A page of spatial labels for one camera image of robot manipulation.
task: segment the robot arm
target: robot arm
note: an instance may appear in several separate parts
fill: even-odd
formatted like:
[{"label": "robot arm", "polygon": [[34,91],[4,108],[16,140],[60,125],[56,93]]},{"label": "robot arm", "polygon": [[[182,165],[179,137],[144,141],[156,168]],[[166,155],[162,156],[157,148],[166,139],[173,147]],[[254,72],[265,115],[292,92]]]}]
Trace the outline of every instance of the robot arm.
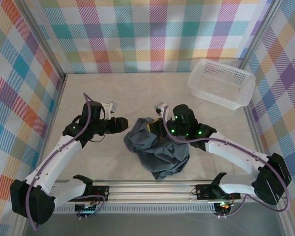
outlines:
[{"label": "robot arm", "polygon": [[[45,223],[54,209],[63,203],[79,196],[91,194],[92,180],[80,175],[74,176],[69,182],[52,189],[64,167],[95,134],[102,136],[120,133],[128,128],[127,119],[111,118],[111,113],[116,110],[115,103],[102,104],[94,101],[89,103],[91,118],[84,132],[76,140],[71,141],[87,123],[89,114],[87,104],[84,105],[82,114],[66,126],[62,133],[63,136],[45,160],[24,181],[16,179],[11,184],[12,210],[15,213],[27,217],[25,199],[27,191],[33,183],[29,194],[29,210],[32,219],[38,224]],[[71,141],[70,144],[61,148],[69,141]]]},{"label": "robot arm", "polygon": [[[166,104],[160,103],[154,108],[163,117],[165,107]],[[261,159],[273,167],[279,173],[285,185],[288,186],[292,179],[282,156],[276,153],[267,156],[227,139],[216,129],[198,123],[193,111],[187,105],[181,104],[174,107],[173,113],[175,120],[170,119],[166,122],[171,135],[185,137],[185,143],[202,138],[201,141],[190,142],[190,145],[219,155],[247,172],[247,175],[244,176],[220,173],[211,185],[212,191],[218,198],[231,193],[244,193],[256,195],[271,205],[278,203],[284,193],[284,188],[273,171],[257,159]],[[149,129],[159,138],[167,135],[161,118],[149,124]]]}]

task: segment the colorful checkered pattern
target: colorful checkered pattern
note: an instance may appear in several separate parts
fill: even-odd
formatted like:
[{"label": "colorful checkered pattern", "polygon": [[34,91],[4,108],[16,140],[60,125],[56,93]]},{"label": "colorful checkered pattern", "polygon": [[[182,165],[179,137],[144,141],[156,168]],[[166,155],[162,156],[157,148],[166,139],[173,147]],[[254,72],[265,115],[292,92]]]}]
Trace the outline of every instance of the colorful checkered pattern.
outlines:
[{"label": "colorful checkered pattern", "polygon": [[295,217],[295,0],[286,0],[250,62],[256,87],[250,107],[267,153],[279,153],[294,180]]},{"label": "colorful checkered pattern", "polygon": [[181,72],[199,58],[237,61],[271,1],[40,0],[61,58],[27,0],[74,73]]},{"label": "colorful checkered pattern", "polygon": [[59,85],[13,0],[0,0],[0,236],[16,217],[10,185],[37,164]]}]

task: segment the white plastic basket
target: white plastic basket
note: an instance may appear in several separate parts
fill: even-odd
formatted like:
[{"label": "white plastic basket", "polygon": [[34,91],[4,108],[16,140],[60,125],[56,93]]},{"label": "white plastic basket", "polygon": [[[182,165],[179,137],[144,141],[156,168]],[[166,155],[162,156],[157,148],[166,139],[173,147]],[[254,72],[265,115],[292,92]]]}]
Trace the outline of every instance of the white plastic basket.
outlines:
[{"label": "white plastic basket", "polygon": [[188,86],[193,95],[236,110],[248,105],[255,81],[247,71],[201,59],[191,72]]}]

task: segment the plaid fabric backdrop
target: plaid fabric backdrop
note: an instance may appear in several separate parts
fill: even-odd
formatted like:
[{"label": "plaid fabric backdrop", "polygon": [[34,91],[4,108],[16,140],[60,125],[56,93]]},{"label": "plaid fabric backdrop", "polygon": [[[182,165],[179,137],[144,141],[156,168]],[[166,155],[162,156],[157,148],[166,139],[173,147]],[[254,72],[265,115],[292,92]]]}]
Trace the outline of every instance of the plaid fabric backdrop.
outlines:
[{"label": "plaid fabric backdrop", "polygon": [[27,0],[64,71],[111,73],[190,71],[199,58],[236,64],[272,0],[39,2]]},{"label": "plaid fabric backdrop", "polygon": [[285,161],[295,217],[295,0],[285,0],[250,62],[256,87],[250,107],[267,153]]},{"label": "plaid fabric backdrop", "polygon": [[0,236],[12,213],[10,185],[36,166],[60,79],[12,0],[0,0]]}]

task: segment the gray cloth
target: gray cloth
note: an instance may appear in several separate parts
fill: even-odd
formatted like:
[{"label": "gray cloth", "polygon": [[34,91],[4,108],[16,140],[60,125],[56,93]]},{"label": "gray cloth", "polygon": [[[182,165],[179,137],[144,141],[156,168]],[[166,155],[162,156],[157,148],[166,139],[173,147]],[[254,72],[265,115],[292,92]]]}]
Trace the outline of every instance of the gray cloth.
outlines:
[{"label": "gray cloth", "polygon": [[124,142],[135,152],[142,165],[150,170],[156,180],[182,171],[189,160],[188,144],[176,144],[168,137],[159,141],[146,126],[152,118],[139,118],[133,129],[126,134]]}]

